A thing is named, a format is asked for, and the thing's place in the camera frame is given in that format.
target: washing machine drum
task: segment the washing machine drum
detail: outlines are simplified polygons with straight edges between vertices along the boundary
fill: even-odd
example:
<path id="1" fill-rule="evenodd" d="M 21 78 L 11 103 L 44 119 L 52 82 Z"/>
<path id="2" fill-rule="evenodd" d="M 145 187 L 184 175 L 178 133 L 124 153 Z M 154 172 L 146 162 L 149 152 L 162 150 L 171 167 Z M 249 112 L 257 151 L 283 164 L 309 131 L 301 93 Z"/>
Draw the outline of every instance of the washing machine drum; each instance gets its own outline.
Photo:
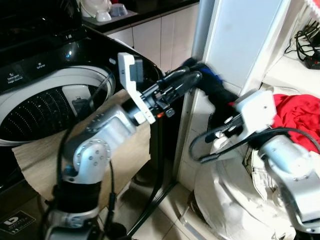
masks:
<path id="1" fill-rule="evenodd" d="M 93 104 L 88 99 L 96 92 Z M 17 146 L 67 129 L 83 106 L 94 111 L 115 90 L 111 72 L 93 66 L 57 70 L 0 95 L 0 146 Z"/>

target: washing machine lid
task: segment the washing machine lid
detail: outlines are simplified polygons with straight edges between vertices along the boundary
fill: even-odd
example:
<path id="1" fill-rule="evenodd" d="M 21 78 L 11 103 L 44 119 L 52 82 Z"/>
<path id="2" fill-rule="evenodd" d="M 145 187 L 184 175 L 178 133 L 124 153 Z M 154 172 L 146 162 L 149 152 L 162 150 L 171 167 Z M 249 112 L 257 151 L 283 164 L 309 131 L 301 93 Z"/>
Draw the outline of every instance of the washing machine lid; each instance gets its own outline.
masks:
<path id="1" fill-rule="evenodd" d="M 82 27 L 76 0 L 0 0 L 0 53 Z"/>

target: white shelf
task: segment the white shelf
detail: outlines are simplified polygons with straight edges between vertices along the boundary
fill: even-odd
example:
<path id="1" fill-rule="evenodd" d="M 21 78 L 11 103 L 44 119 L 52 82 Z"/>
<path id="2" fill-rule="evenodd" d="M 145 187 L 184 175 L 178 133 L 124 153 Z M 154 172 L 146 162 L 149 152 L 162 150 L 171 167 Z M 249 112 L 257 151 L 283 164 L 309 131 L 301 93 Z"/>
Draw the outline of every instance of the white shelf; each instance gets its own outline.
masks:
<path id="1" fill-rule="evenodd" d="M 301 94 L 320 98 L 320 70 L 308 69 L 296 56 L 296 52 L 282 56 L 262 82 L 271 86 L 294 88 Z"/>

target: white bowl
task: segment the white bowl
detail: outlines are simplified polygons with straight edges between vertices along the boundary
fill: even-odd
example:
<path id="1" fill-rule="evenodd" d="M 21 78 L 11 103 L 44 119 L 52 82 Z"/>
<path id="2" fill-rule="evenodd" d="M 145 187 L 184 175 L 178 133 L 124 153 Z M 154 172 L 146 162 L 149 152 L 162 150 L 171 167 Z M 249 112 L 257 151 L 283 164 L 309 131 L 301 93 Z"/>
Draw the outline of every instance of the white bowl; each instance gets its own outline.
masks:
<path id="1" fill-rule="evenodd" d="M 111 20 L 110 14 L 105 10 L 98 10 L 95 15 L 95 19 L 98 22 L 107 22 Z"/>
<path id="2" fill-rule="evenodd" d="M 120 16 L 124 16 L 127 14 L 128 14 L 128 11 L 127 11 L 125 5 L 123 5 L 121 3 L 112 4 L 111 11 L 110 11 L 111 16 L 120 17 Z"/>
<path id="3" fill-rule="evenodd" d="M 110 0 L 81 0 L 81 7 L 93 18 L 96 17 L 98 10 L 109 12 L 111 9 Z"/>

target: crumpled white fabric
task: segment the crumpled white fabric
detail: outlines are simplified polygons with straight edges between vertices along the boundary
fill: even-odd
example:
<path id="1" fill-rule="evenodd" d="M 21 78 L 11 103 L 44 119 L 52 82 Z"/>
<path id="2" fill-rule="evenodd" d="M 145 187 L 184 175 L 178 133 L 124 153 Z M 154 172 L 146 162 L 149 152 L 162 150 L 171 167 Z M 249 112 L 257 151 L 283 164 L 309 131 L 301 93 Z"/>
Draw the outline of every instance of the crumpled white fabric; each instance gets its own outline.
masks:
<path id="1" fill-rule="evenodd" d="M 194 194 L 205 220 L 226 240 L 293 240 L 295 230 L 282 209 L 259 195 L 243 166 L 243 156 L 233 150 L 225 160 L 210 162 L 197 172 Z"/>

